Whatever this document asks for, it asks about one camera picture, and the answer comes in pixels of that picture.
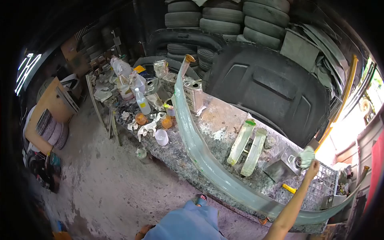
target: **clear plastic bottle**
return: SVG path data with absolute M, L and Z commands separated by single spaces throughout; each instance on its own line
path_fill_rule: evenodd
M 136 93 L 136 102 L 140 107 L 141 112 L 144 115 L 148 115 L 151 113 L 151 107 L 148 104 L 147 99 L 144 97 L 144 94 L 140 92 L 139 88 L 135 88 Z

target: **stacked tires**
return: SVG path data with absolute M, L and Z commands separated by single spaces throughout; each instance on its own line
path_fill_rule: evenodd
M 206 78 L 204 77 L 208 70 L 212 68 L 212 61 L 214 59 L 214 52 L 209 49 L 199 48 L 197 50 L 197 56 L 199 57 L 199 68 L 197 70 L 197 75 L 201 77 L 203 91 L 207 87 Z
M 168 5 L 168 13 L 165 15 L 165 24 L 167 28 L 190 28 L 200 29 L 199 23 L 202 14 L 200 7 L 193 1 L 180 1 Z M 156 55 L 164 55 L 164 51 L 158 51 Z M 186 44 L 167 44 L 167 57 L 182 62 L 185 55 L 190 54 L 196 62 L 190 66 L 197 70 L 199 60 L 197 58 L 197 47 Z
M 258 43 L 278 49 L 289 23 L 290 3 L 287 0 L 245 0 L 244 31 L 237 41 Z
M 196 62 L 191 63 L 189 66 L 197 70 L 199 59 L 197 58 L 197 47 L 187 44 L 169 43 L 167 45 L 167 58 L 182 62 L 186 54 L 192 55 L 196 59 Z
M 200 7 L 193 1 L 170 3 L 168 13 L 165 15 L 167 28 L 192 28 L 199 29 L 202 17 Z
M 220 33 L 226 41 L 235 41 L 244 20 L 241 2 L 210 0 L 204 6 L 200 29 Z
M 84 34 L 83 43 L 86 47 L 86 52 L 89 55 L 89 58 L 87 58 L 89 62 L 104 53 L 104 43 L 99 31 L 93 30 Z

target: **yellow sponge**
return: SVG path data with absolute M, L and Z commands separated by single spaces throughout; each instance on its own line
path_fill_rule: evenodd
M 142 71 L 145 71 L 145 68 L 143 66 L 139 65 L 139 66 L 135 67 L 133 70 L 137 71 L 137 73 L 141 73 Z

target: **speckled work surface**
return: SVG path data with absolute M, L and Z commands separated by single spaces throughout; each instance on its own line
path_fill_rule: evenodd
M 117 91 L 113 93 L 113 96 L 107 99 L 104 104 L 111 108 L 115 112 L 115 119 L 118 124 L 127 127 L 133 117 L 140 112 L 139 107 L 133 100 L 131 102 L 125 102 Z M 247 118 L 247 113 L 231 106 L 215 97 L 208 94 L 204 94 L 204 101 L 207 108 L 203 110 L 199 117 L 193 115 L 193 119 L 204 136 L 204 139 L 216 159 L 234 176 L 239 178 L 242 182 L 249 187 L 261 192 L 274 200 L 287 204 L 291 199 L 292 194 L 281 186 L 283 183 L 298 188 L 303 179 L 302 176 L 297 176 L 288 179 L 278 184 L 274 183 L 262 170 L 263 166 L 267 163 L 268 159 L 277 155 L 287 145 L 291 146 L 294 150 L 300 151 L 300 148 L 287 140 L 285 137 L 277 133 L 275 130 L 264 125 L 261 122 L 256 121 L 255 130 L 259 127 L 263 127 L 267 130 L 267 142 L 270 143 L 270 149 L 263 148 L 258 164 L 249 177 L 241 178 L 240 171 L 243 166 L 243 162 L 237 163 L 234 167 L 227 164 L 227 158 L 229 156 L 232 144 L 234 143 L 238 131 Z M 121 118 L 121 113 L 127 111 L 132 113 L 125 121 Z M 232 200 L 232 198 L 219 191 L 213 184 L 211 184 L 192 164 L 191 159 L 188 157 L 184 144 L 179 134 L 176 121 L 174 120 L 174 126 L 166 129 L 169 143 L 165 146 L 157 144 L 152 133 L 148 133 L 145 137 L 142 137 L 141 143 L 151 152 L 153 156 L 162 160 L 169 168 L 175 171 L 181 178 L 187 180 L 194 187 L 207 193 L 215 199 L 221 200 L 228 205 L 235 207 L 247 214 L 264 219 L 265 216 L 247 208 L 243 205 Z M 137 130 L 134 131 L 134 136 L 137 138 Z M 319 204 L 304 200 L 303 210 L 318 210 Z M 321 233 L 325 229 L 326 222 L 313 225 L 294 225 L 290 232 L 307 232 L 307 233 Z

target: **plastic cup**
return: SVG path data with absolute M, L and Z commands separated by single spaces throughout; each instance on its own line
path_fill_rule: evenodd
M 163 129 L 157 130 L 155 133 L 155 139 L 160 146 L 165 146 L 168 143 L 168 134 Z

